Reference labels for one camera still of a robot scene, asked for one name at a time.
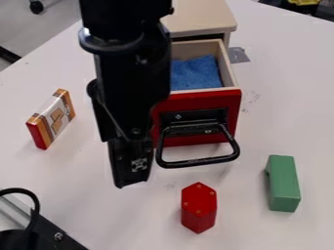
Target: table surface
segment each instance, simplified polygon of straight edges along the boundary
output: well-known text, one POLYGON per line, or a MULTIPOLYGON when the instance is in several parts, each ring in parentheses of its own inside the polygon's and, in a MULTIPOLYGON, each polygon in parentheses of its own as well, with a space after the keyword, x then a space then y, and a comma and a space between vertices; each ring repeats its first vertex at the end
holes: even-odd
MULTIPOLYGON (((94 63, 78 46, 77 23, 0 73, 0 186, 36 192, 42 214, 94 250, 330 249, 334 23, 247 0, 228 3, 238 21, 231 45, 251 60, 233 65, 243 90, 237 160, 182 170, 153 164, 147 183, 116 188, 85 91, 94 63), (24 122, 59 87, 71 93, 77 117, 49 150, 39 150, 24 122), (303 200, 294 214, 268 208, 270 154, 295 156, 303 200), (219 198, 216 226, 200 235, 180 224, 181 189, 197 181, 219 198)), ((166 155, 221 149, 168 148, 166 155)))

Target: red hexagonal block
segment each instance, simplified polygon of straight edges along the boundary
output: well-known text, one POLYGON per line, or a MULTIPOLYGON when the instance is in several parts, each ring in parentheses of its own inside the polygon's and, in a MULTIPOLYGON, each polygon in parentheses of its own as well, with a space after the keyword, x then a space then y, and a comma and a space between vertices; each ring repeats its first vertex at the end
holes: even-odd
POLYGON ((217 193, 202 183, 195 183, 182 190, 181 223, 196 233, 215 225, 217 193))

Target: black cable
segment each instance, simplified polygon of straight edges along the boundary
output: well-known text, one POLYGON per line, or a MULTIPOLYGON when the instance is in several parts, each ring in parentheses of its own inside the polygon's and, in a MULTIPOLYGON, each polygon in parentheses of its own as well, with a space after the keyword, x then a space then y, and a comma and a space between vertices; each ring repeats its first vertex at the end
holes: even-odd
POLYGON ((18 246, 22 246, 24 245, 24 242, 27 240, 27 238, 29 237, 30 233, 32 232, 33 228, 35 227, 37 220, 39 218, 39 213, 40 213, 40 203, 39 200, 37 198, 37 196, 32 192, 29 191, 27 189, 24 188, 19 188, 19 187, 13 187, 13 188, 7 188, 7 189, 3 189, 0 190, 0 197, 7 195, 7 194, 12 194, 12 193, 21 193, 21 194, 25 194, 27 196, 29 196, 33 203, 34 203, 34 209, 31 210, 31 219, 30 219, 30 223, 28 224, 28 226, 26 227, 26 229, 24 230, 24 233, 21 237, 21 240, 19 240, 18 242, 18 246))

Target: blue cloth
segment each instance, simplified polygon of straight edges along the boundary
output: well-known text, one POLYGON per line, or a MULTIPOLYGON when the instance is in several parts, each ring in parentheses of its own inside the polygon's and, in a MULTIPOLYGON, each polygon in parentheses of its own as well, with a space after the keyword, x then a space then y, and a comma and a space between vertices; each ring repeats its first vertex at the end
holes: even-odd
POLYGON ((213 56, 189 61, 172 60, 172 91, 222 86, 216 59, 213 56))

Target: green block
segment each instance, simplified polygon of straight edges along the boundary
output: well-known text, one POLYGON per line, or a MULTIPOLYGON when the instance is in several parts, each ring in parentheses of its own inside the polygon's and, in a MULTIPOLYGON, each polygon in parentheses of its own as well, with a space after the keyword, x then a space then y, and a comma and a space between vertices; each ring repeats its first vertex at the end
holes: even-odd
POLYGON ((301 201, 301 192, 294 158, 271 155, 266 171, 270 176, 271 210, 295 212, 301 201))

